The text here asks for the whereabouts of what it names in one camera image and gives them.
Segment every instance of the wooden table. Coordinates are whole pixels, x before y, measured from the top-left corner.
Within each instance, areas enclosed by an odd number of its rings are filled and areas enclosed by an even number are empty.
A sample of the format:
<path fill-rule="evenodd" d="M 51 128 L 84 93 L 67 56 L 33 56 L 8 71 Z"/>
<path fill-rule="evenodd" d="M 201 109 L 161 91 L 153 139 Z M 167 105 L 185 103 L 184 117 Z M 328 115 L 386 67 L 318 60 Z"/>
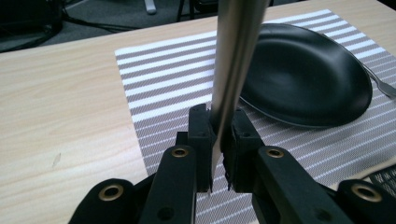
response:
<path fill-rule="evenodd" d="M 396 55 L 396 13 L 375 0 L 271 7 L 265 19 L 324 8 Z M 114 50 L 216 25 L 209 18 L 0 54 L 0 223 L 65 223 L 95 184 L 145 178 Z"/>

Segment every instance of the metal rod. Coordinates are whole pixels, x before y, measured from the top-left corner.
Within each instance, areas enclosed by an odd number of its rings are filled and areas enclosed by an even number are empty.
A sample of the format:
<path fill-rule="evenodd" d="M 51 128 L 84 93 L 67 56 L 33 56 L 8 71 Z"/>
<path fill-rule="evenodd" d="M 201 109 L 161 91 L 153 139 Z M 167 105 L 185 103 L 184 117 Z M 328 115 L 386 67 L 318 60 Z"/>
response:
<path fill-rule="evenodd" d="M 231 127 L 233 112 L 244 85 L 260 26 L 269 0 L 219 0 L 215 78 L 210 123 L 218 137 L 213 165 L 220 156 L 220 143 Z"/>

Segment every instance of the black cable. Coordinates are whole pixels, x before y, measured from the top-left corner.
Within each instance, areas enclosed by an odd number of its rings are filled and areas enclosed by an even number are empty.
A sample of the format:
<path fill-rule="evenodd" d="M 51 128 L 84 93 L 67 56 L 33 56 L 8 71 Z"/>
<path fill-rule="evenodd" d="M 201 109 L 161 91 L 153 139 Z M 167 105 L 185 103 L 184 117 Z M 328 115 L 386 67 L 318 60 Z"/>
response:
<path fill-rule="evenodd" d="M 124 26 L 124 25 L 116 25 L 116 24 L 107 24 L 107 23 L 98 23 L 98 22 L 90 22 L 90 21 L 84 21 L 80 20 L 77 18 L 73 18 L 69 16 L 67 13 L 66 7 L 65 7 L 65 1 L 63 1 L 63 11 L 62 11 L 62 19 L 64 21 L 68 21 L 74 24 L 78 25 L 84 25 L 84 26 L 90 26 L 98 29 L 103 29 L 106 30 L 110 33 L 119 33 L 119 32 L 126 32 L 126 31 L 132 31 L 132 30 L 137 30 L 140 29 L 139 27 L 133 27 L 133 26 Z"/>
<path fill-rule="evenodd" d="M 9 49 L 2 49 L 2 50 L 0 50 L 0 53 L 11 52 L 11 51 L 20 50 L 20 49 L 35 48 L 35 47 L 43 44 L 47 40 L 53 38 L 57 34 L 59 34 L 59 32 L 62 30 L 62 24 L 61 23 L 60 24 L 54 24 L 51 27 L 44 27 L 44 29 L 45 29 L 44 30 L 44 33 L 45 33 L 44 36 L 39 37 L 38 39 L 29 41 L 27 43 L 18 45 L 16 47 L 12 47 L 12 48 L 9 48 Z"/>
<path fill-rule="evenodd" d="M 63 21 L 68 21 L 68 22 L 71 22 L 71 23 L 74 23 L 74 24 L 78 24 L 78 25 L 91 26 L 91 27 L 94 27 L 94 28 L 103 29 L 103 30 L 106 30 L 106 31 L 108 31 L 110 33 L 119 33 L 119 32 L 126 32 L 126 31 L 132 31 L 132 30 L 140 29 L 139 27 L 133 27 L 133 26 L 124 26 L 124 25 L 116 25 L 116 24 L 89 22 L 89 21 L 84 21 L 84 20 L 80 20 L 80 19 L 77 19 L 77 18 L 73 18 L 73 17 L 69 16 L 69 14 L 67 13 L 67 10 L 66 10 L 65 6 L 73 5 L 73 4 L 77 3 L 77 2 L 79 2 L 79 0 L 70 0 L 70 1 L 63 0 L 62 1 L 61 4 L 62 4 L 62 20 Z M 37 47 L 37 46 L 45 43 L 49 39 L 53 38 L 57 34 L 59 34 L 59 32 L 62 30 L 62 23 L 60 22 L 60 24 L 54 24 L 50 28 L 49 27 L 44 27 L 44 29 L 45 29 L 44 30 L 45 36 L 39 37 L 38 39 L 29 41 L 27 43 L 18 45 L 16 47 L 12 47 L 12 48 L 9 48 L 9 49 L 1 49 L 0 53 L 11 52 L 11 51 L 20 50 L 20 49 L 30 49 L 30 48 Z"/>

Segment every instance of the black frying pan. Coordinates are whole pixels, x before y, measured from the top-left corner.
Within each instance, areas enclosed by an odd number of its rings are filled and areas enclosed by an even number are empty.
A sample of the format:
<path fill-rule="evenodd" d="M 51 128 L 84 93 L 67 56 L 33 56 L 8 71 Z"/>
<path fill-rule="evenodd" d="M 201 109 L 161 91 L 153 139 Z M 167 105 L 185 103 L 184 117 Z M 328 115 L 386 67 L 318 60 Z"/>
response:
<path fill-rule="evenodd" d="M 372 95 L 368 74 L 344 47 L 304 28 L 266 23 L 241 99 L 288 124 L 329 128 L 362 115 Z"/>

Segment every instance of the gray and white placemat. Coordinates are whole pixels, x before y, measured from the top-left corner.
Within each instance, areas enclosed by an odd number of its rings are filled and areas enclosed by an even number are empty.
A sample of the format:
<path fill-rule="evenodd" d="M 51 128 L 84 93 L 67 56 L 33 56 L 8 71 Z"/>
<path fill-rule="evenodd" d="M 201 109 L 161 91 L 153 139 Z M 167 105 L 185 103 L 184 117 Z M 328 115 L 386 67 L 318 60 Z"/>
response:
<path fill-rule="evenodd" d="M 396 58 L 328 9 L 268 22 L 323 33 L 350 50 L 380 78 L 396 86 Z M 188 128 L 188 110 L 210 105 L 216 32 L 118 49 L 117 63 L 132 120 L 149 174 L 176 133 Z M 373 82 L 367 111 L 347 125 L 301 129 L 268 119 L 240 103 L 266 145 L 286 148 L 319 183 L 330 186 L 396 156 L 396 102 Z M 255 220 L 247 194 L 227 191 L 218 165 L 214 192 L 197 197 L 197 223 L 249 223 Z"/>

